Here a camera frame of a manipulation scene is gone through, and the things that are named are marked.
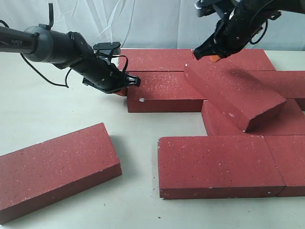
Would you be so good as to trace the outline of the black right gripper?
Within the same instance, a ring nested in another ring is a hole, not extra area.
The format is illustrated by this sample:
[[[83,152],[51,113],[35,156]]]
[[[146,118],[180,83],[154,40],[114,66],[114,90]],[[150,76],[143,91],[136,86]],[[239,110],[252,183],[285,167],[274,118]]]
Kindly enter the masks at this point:
[[[235,7],[218,21],[214,33],[195,48],[196,59],[210,56],[212,62],[218,62],[238,53],[259,32],[269,19],[269,10]]]

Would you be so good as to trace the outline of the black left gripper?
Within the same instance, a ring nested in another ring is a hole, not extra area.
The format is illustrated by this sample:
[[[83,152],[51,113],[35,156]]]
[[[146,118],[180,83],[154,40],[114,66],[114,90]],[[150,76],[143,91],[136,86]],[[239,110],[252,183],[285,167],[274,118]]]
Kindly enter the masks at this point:
[[[139,77],[121,71],[115,64],[100,58],[85,60],[82,75],[84,85],[91,86],[106,94],[124,97],[127,96],[128,87],[139,87],[141,84]]]

